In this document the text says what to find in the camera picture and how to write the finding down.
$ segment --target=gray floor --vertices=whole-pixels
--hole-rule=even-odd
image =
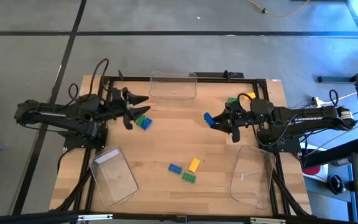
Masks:
[[[284,19],[263,15],[243,0],[229,2],[88,1],[80,30],[357,31],[343,2],[311,2],[299,13]],[[358,0],[353,2],[358,10]],[[258,3],[276,14],[284,14],[301,4],[287,0]],[[0,30],[71,30],[79,5],[79,0],[0,1]],[[16,104],[27,99],[48,100],[67,40],[68,37],[0,37],[0,142],[6,146],[0,151],[0,215],[8,214],[11,209],[35,137],[35,131],[15,124]],[[105,57],[110,59],[108,75],[117,75],[118,69],[124,75],[145,76],[153,70],[176,73],[227,69],[244,72],[250,78],[281,79],[288,107],[297,108],[307,105],[311,96],[328,101],[330,89],[336,89],[340,96],[355,91],[353,85],[317,84],[316,77],[349,77],[357,73],[358,38],[77,37],[57,102],[67,102],[69,84],[80,84],[82,76],[92,73]],[[358,111],[356,96],[340,104]],[[318,146],[338,134],[326,131],[313,136],[310,144]],[[358,138],[358,131],[326,147],[354,138]],[[62,144],[63,138],[58,134],[47,134],[25,213],[48,209]],[[338,218],[335,212],[330,216],[315,209],[321,207],[322,201],[312,200],[313,213]]]

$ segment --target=green lego brick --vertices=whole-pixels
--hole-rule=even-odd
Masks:
[[[231,97],[229,97],[226,102],[232,103],[232,102],[234,102],[234,101],[237,101],[237,98],[231,98]]]
[[[136,125],[138,125],[140,127],[142,125],[143,121],[145,121],[145,120],[146,120],[146,116],[144,116],[144,115],[140,116],[140,118],[138,118],[136,120]]]
[[[181,179],[185,180],[187,182],[190,182],[192,184],[194,184],[194,182],[196,182],[196,176],[193,174],[186,173],[186,172],[183,173],[183,176],[181,177]]]

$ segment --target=blue lego brick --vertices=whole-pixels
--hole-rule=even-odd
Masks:
[[[208,123],[209,126],[215,124],[215,121],[212,119],[208,112],[204,114],[204,120]]]
[[[172,171],[172,172],[174,172],[176,174],[181,174],[181,167],[176,166],[174,164],[170,164],[169,167],[168,167],[168,170]]]
[[[150,118],[146,118],[143,123],[141,124],[141,127],[144,129],[144,130],[147,130],[147,128],[150,127],[150,125],[152,124],[152,120]]]

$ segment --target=yellow cable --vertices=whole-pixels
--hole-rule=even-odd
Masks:
[[[252,0],[246,0],[247,2],[253,4],[254,6],[256,6],[257,8],[259,8],[261,11],[263,11],[264,9],[262,7],[260,7],[258,4],[256,4],[255,2],[253,2]],[[285,14],[285,15],[275,15],[275,14],[272,14],[271,12],[269,12],[268,10],[266,10],[265,13],[273,16],[273,17],[276,17],[276,18],[284,18],[284,17],[287,17],[287,16],[290,16],[296,12],[298,12],[301,8],[303,8],[303,6],[305,6],[306,4],[308,4],[310,2],[310,0],[307,0],[305,3],[303,3],[303,5],[301,5],[298,9],[294,10],[293,12],[290,12],[288,14]]]

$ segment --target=transparent bin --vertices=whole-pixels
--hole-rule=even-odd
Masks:
[[[254,146],[242,146],[234,166],[230,196],[258,209],[270,204],[269,190],[275,156]]]
[[[150,77],[149,94],[155,103],[192,104],[197,95],[197,75],[154,71]]]
[[[89,166],[105,206],[123,202],[137,192],[135,178],[118,146],[95,155]]]

